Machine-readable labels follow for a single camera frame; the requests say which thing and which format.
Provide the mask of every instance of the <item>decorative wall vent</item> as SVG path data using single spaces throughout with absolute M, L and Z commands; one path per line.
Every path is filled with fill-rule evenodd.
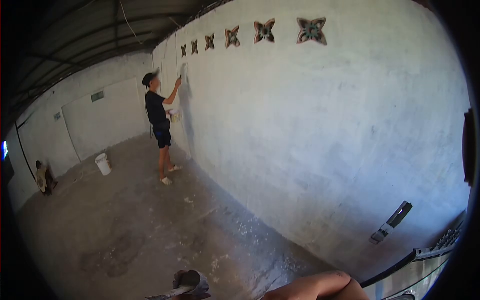
M 275 43 L 275 38 L 272 33 L 273 25 L 275 25 L 275 18 L 268 20 L 265 24 L 255 21 L 253 26 L 255 27 L 256 34 L 254 43 L 258 43 L 263 39 L 266 39 L 269 42 Z
M 393 229 L 405 218 L 408 212 L 412 209 L 412 204 L 404 201 L 393 215 L 385 222 L 377 232 L 373 233 L 369 241 L 372 244 L 378 244 L 383 241 L 384 238 L 393 231 Z
M 327 44 L 325 35 L 322 32 L 322 27 L 325 25 L 326 19 L 319 18 L 315 20 L 307 20 L 297 18 L 297 23 L 300 26 L 299 36 L 297 37 L 297 44 L 313 40 L 320 44 Z
M 215 34 L 212 33 L 211 36 L 205 36 L 205 51 L 210 48 L 210 49 L 215 49 L 215 45 L 213 44 L 213 38 L 215 37 Z
M 240 46 L 240 41 L 237 38 L 238 31 L 238 26 L 232 30 L 225 29 L 225 48 L 228 48 L 230 45 L 234 45 L 235 47 Z
M 197 53 L 197 54 L 198 54 L 197 44 L 198 44 L 198 39 L 192 41 L 192 55 L 193 55 L 194 53 Z

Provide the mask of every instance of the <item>man painting wall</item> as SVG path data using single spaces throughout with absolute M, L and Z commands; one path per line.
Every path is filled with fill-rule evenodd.
M 148 120 L 153 126 L 153 132 L 158 142 L 158 148 L 160 148 L 160 158 L 158 160 L 158 167 L 160 169 L 160 180 L 165 185 L 169 185 L 172 181 L 165 176 L 164 165 L 167 165 L 169 172 L 180 170 L 181 166 L 173 165 L 170 161 L 170 154 L 168 148 L 170 147 L 170 121 L 167 119 L 168 112 L 170 111 L 163 108 L 163 103 L 172 104 L 175 96 L 177 95 L 178 88 L 181 84 L 181 77 L 175 82 L 175 87 L 168 98 L 163 98 L 156 94 L 157 89 L 160 87 L 160 80 L 158 79 L 158 71 L 153 73 L 147 73 L 142 79 L 142 84 L 148 88 L 145 94 L 145 107 L 148 114 Z

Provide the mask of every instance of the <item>electrical wire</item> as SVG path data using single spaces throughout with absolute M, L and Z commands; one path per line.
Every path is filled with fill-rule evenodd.
M 130 24 L 128 23 L 127 16 L 125 15 L 125 10 L 123 9 L 123 4 L 121 3 L 121 1 L 120 1 L 120 7 L 121 7 L 121 11 L 123 12 L 123 17 L 125 18 L 125 22 L 127 22 L 128 28 L 130 28 L 131 32 L 133 33 L 133 35 L 137 39 L 137 42 L 139 42 L 140 44 L 143 44 L 146 40 L 149 39 L 149 36 L 152 34 L 152 32 L 150 31 L 150 33 L 147 35 L 147 37 L 143 41 L 140 41 L 138 39 L 137 35 L 135 34 L 135 32 L 133 31 L 132 27 L 130 26 Z

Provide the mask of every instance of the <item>cable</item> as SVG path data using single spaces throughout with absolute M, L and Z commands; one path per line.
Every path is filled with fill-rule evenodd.
M 177 32 L 175 31 L 175 71 L 177 71 L 177 78 L 179 77 L 179 63 L 177 58 Z
M 168 17 L 168 18 L 171 19 L 172 22 L 175 23 L 175 25 L 177 25 L 179 28 L 181 27 L 177 22 L 175 22 L 175 20 L 172 17 Z
M 137 39 L 137 42 L 139 42 L 140 44 L 143 44 L 146 40 L 148 40 L 148 37 L 152 34 L 152 32 L 150 31 L 150 33 L 147 35 L 147 38 L 144 39 L 143 41 L 140 41 L 137 35 L 135 34 L 135 32 L 133 31 L 132 27 L 130 26 L 130 24 L 128 23 L 127 16 L 125 15 L 125 10 L 123 10 L 123 4 L 121 3 L 121 1 L 120 1 L 120 7 L 121 7 L 121 11 L 123 12 L 123 17 L 125 18 L 125 22 L 127 22 L 128 28 L 130 28 L 130 30 L 132 31 L 133 35 Z

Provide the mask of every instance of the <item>human arm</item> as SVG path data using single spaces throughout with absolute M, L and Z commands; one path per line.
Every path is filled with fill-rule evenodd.
M 350 276 L 342 271 L 324 272 L 313 276 L 302 277 L 294 280 L 292 283 L 277 288 L 265 294 L 262 300 L 316 300 L 317 297 L 326 297 L 341 293 L 349 286 Z M 356 290 L 350 295 L 350 298 L 337 298 L 336 300 L 367 300 L 362 294 L 355 294 Z
M 173 88 L 172 94 L 168 98 L 165 98 L 165 100 L 163 100 L 163 103 L 165 104 L 173 103 L 173 100 L 175 100 L 175 96 L 177 95 L 177 91 L 179 89 L 180 84 L 181 84 L 181 77 L 179 77 L 175 82 L 175 87 Z

